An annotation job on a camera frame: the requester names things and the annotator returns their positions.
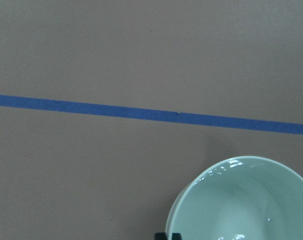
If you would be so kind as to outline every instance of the horizontal blue line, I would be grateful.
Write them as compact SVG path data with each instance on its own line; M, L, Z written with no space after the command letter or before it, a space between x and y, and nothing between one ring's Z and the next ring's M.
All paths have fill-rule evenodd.
M0 95L0 106L303 135L303 124Z

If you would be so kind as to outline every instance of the light green bowl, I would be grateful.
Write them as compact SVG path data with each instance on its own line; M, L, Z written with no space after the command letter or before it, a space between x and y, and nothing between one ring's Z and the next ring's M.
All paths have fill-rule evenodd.
M303 178L256 156L221 161L179 194L166 234L182 240L303 240Z

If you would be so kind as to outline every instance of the blue tape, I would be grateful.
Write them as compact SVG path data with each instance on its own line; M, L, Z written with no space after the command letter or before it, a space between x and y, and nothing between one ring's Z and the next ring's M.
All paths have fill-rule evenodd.
M0 106L303 135L303 124L0 95Z

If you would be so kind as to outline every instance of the blue line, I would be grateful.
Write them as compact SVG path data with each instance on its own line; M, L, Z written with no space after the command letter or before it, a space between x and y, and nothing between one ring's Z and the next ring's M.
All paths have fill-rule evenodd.
M303 124L0 95L0 106L303 135Z

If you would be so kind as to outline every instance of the gray surface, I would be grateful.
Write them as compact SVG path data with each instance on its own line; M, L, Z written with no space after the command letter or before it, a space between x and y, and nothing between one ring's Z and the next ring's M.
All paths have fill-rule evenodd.
M0 94L303 123L303 1L0 0Z
M152 239L185 185L239 155L303 176L303 136L0 107L0 239Z

